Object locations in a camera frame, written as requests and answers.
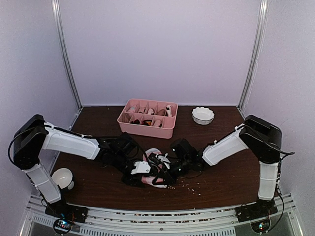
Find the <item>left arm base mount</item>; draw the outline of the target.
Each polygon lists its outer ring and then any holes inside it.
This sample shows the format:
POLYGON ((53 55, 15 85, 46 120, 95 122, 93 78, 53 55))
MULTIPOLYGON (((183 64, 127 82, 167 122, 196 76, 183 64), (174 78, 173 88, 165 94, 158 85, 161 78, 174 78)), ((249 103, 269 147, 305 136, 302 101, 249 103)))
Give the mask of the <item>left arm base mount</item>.
POLYGON ((58 201, 56 203, 48 203, 45 214, 66 219, 71 222, 85 223, 88 209, 82 206, 75 206, 67 202, 58 201))

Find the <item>pink patterned sock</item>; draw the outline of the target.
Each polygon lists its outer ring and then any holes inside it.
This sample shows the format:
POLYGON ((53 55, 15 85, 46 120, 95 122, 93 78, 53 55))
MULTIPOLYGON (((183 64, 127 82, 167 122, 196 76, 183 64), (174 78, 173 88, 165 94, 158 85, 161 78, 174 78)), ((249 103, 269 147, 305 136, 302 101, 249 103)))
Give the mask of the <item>pink patterned sock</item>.
MULTIPOLYGON (((150 155, 150 153, 155 153, 155 154, 162 154, 162 152, 157 149, 157 148, 150 148, 148 150, 145 151, 145 154, 147 155, 147 157, 150 155)), ((143 184, 147 184, 147 185, 150 185, 152 187, 155 187, 155 188, 162 188, 162 189, 165 189, 167 188, 166 185, 162 185, 162 186, 153 186, 152 185, 152 180, 154 179, 155 176, 142 176, 141 178, 141 181, 143 184)))

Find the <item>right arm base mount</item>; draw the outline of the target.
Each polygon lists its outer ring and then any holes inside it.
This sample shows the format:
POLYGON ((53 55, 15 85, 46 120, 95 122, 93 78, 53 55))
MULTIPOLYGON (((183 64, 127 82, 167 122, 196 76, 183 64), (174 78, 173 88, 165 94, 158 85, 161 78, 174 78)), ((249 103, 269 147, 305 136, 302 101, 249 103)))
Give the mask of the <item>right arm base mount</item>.
POLYGON ((238 222, 252 221, 259 218, 268 217, 278 212, 275 204, 252 203, 245 204, 235 208, 238 222))

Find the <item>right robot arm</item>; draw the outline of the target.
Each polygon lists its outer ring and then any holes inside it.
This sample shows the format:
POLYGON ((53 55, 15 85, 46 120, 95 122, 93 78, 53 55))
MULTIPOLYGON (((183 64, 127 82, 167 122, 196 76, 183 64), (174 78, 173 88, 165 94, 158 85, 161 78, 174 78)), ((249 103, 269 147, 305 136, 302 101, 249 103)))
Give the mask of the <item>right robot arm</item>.
POLYGON ((151 152, 147 155, 147 161, 157 165, 157 172, 150 175, 146 183, 154 187, 173 185, 179 176, 191 169, 203 171, 206 165, 216 165, 249 149, 260 164, 259 191, 252 212, 262 217, 274 206, 274 192, 282 159, 294 155, 293 152, 282 151, 281 144, 282 132, 278 127, 255 115, 248 115, 233 132, 208 143, 201 150, 196 150, 186 139, 177 139, 170 146, 178 158, 175 163, 169 163, 165 156, 151 152))

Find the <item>brown cream striped sock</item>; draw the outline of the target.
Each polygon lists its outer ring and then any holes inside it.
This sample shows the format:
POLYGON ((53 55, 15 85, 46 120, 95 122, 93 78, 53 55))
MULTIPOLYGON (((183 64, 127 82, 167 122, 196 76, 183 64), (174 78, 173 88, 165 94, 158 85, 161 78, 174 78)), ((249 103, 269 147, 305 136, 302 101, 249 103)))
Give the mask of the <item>brown cream striped sock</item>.
POLYGON ((172 106, 168 104, 165 108, 167 116, 172 117, 172 106))

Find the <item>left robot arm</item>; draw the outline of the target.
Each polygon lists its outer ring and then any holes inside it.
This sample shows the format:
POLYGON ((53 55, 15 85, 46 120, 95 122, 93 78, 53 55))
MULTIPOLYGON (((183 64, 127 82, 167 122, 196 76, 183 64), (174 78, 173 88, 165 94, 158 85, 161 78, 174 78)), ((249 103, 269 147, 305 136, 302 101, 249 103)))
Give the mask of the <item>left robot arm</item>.
POLYGON ((28 176, 59 218, 67 218, 71 208, 61 193, 61 187, 41 164, 39 154, 42 150, 73 154, 111 165, 123 174, 123 182, 131 186, 143 184, 142 176, 152 168, 150 157, 160 154, 157 149, 143 151, 126 132, 120 136, 88 136, 56 127, 47 123, 42 115, 34 115, 15 133, 8 147, 8 158, 28 176), (134 149, 143 152, 144 160, 129 158, 134 149))

